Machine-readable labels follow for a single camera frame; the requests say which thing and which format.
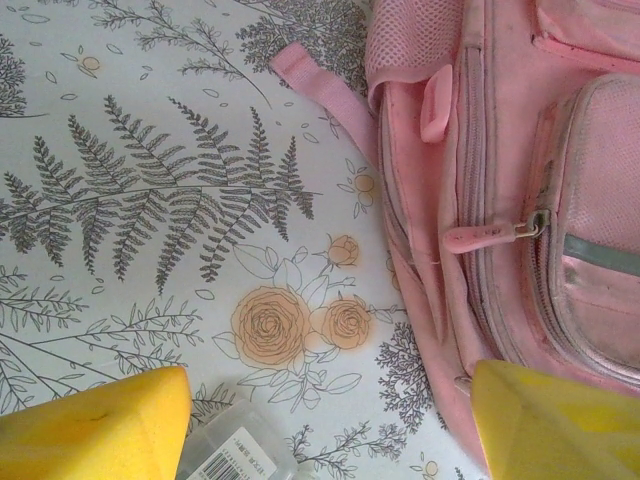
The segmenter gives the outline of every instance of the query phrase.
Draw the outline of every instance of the barcode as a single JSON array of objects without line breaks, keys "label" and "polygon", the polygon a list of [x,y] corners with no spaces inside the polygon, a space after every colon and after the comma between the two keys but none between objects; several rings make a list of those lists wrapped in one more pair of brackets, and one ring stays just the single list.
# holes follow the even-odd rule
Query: barcode
[{"label": "barcode", "polygon": [[227,460],[223,453],[219,453],[202,469],[207,480],[240,480],[241,474]]}]

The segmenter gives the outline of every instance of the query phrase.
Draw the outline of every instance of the pink mesh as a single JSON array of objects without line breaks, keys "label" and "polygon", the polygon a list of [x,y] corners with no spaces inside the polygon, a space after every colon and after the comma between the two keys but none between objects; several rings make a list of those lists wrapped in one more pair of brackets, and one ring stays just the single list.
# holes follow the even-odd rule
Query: pink mesh
[{"label": "pink mesh", "polygon": [[365,55],[372,107],[380,84],[420,82],[453,61],[463,9],[463,0],[378,0]]},{"label": "pink mesh", "polygon": [[640,254],[640,78],[598,88],[580,137],[569,232]]}]

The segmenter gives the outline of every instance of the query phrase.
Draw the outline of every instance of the gray reflective stripe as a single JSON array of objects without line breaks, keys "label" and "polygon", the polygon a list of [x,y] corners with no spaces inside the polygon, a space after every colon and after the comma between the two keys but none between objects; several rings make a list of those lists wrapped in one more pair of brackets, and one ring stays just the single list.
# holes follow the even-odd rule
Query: gray reflective stripe
[{"label": "gray reflective stripe", "polygon": [[573,235],[564,238],[564,254],[592,265],[640,277],[640,255],[603,247]]}]

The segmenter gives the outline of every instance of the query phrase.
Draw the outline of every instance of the yellow foam block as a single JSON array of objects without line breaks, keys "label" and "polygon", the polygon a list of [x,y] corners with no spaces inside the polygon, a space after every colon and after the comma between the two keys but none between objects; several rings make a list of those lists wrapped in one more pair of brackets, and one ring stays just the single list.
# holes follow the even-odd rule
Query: yellow foam block
[{"label": "yellow foam block", "polygon": [[190,410],[166,367],[0,417],[0,479],[173,480]]},{"label": "yellow foam block", "polygon": [[483,360],[471,404],[493,480],[640,478],[640,399]]}]

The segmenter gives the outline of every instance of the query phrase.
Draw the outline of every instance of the backpack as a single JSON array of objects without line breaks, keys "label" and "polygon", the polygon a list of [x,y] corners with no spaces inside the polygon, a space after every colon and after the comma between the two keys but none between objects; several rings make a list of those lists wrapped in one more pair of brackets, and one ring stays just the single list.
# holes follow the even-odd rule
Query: backpack
[{"label": "backpack", "polygon": [[298,44],[272,61],[378,166],[436,405],[485,468],[480,359],[640,396],[638,25],[640,0],[379,0],[369,109]]}]

